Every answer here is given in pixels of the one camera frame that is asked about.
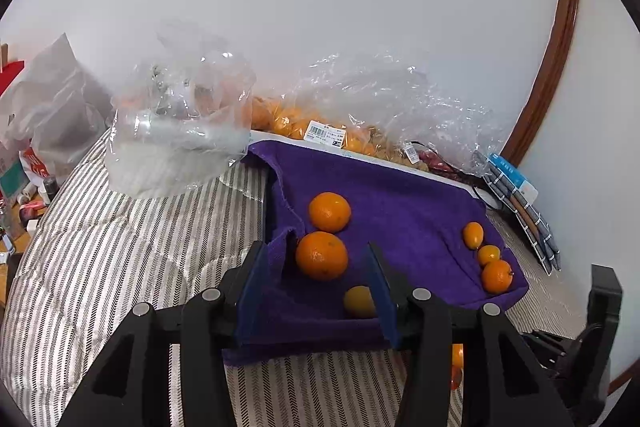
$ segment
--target purple towel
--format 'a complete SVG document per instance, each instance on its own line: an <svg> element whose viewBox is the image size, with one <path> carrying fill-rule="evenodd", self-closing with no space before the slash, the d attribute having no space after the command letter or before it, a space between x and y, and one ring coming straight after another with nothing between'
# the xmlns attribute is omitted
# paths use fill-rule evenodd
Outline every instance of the purple towel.
<svg viewBox="0 0 640 427"><path fill-rule="evenodd" d="M529 288L482 202L462 188L278 141L256 142L250 153L266 162L277 178L267 206L271 284L251 344L227 351L227 363L385 347L377 319L350 319L342 307L349 288L367 284L363 258L369 241L382 248L410 283L450 304L478 308L494 302L508 309ZM351 221L337 233L349 252L349 266L338 279L316 282L299 272L294 250L297 239L315 230L308 219L309 202L326 191L341 194L351 205ZM513 267L513 283L502 295L482 289L478 262L462 241L469 221L482 225L485 244L503 249L502 257Z"/></svg>

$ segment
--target silver screw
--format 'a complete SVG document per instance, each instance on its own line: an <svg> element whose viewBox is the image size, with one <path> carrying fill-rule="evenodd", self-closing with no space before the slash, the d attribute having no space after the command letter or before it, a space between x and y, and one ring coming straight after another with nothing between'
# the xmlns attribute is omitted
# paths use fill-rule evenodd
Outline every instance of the silver screw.
<svg viewBox="0 0 640 427"><path fill-rule="evenodd" d="M431 292L427 288L416 288L412 295L417 301L428 301L431 299Z"/></svg>
<svg viewBox="0 0 640 427"><path fill-rule="evenodd" d="M142 315L146 315L150 309L151 306L149 306L149 304L147 304L146 302L139 302L138 304L133 306L132 311L134 315L142 317Z"/></svg>
<svg viewBox="0 0 640 427"><path fill-rule="evenodd" d="M202 298L206 301L216 301L220 299L221 295L222 294L220 293L220 290L218 288L207 288L206 290L204 290L204 292L202 292Z"/></svg>
<svg viewBox="0 0 640 427"><path fill-rule="evenodd" d="M500 307L492 302L487 302L487 304L482 306L482 309L484 310L484 313L491 315L492 317L500 315Z"/></svg>

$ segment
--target green-yellow fruit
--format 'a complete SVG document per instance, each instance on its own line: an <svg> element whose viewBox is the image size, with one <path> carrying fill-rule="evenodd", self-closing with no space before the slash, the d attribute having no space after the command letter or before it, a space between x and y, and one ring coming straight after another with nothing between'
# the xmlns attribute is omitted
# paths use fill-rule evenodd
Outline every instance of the green-yellow fruit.
<svg viewBox="0 0 640 427"><path fill-rule="evenodd" d="M348 314L357 319L372 319L378 316L368 286L354 286L344 294L342 302Z"/></svg>

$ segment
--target price tag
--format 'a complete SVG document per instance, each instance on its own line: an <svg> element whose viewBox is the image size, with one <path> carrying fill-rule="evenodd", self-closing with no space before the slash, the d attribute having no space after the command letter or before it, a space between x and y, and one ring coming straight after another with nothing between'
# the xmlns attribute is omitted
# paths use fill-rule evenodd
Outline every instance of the price tag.
<svg viewBox="0 0 640 427"><path fill-rule="evenodd" d="M303 139L308 142L322 143L333 147L342 147L345 134L347 134L347 131L344 129L336 129L335 127L331 127L325 123L312 120L306 128L306 133Z"/></svg>
<svg viewBox="0 0 640 427"><path fill-rule="evenodd" d="M402 150L406 154L406 157L409 158L411 165L420 161L420 156L418 156L418 153L415 152L414 144L412 144L411 142L405 143L402 147Z"/></svg>

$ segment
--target striped mattress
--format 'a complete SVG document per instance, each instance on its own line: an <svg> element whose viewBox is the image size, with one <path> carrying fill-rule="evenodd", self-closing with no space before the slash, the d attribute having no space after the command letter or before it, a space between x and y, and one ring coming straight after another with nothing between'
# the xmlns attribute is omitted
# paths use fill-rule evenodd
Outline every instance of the striped mattress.
<svg viewBox="0 0 640 427"><path fill-rule="evenodd" d="M18 268L0 332L0 376L36 427L53 427L98 352L132 306L180 305L217 285L262 238L268 172L236 163L172 198L111 192L106 135L71 174ZM495 213L530 291L508 311L521 330L574 337L584 314L557 273L547 277ZM172 425L181 426L179 346L170 357ZM393 425L406 379L401 353L315 353L227 367L241 426ZM459 426L462 387L451 394Z"/></svg>

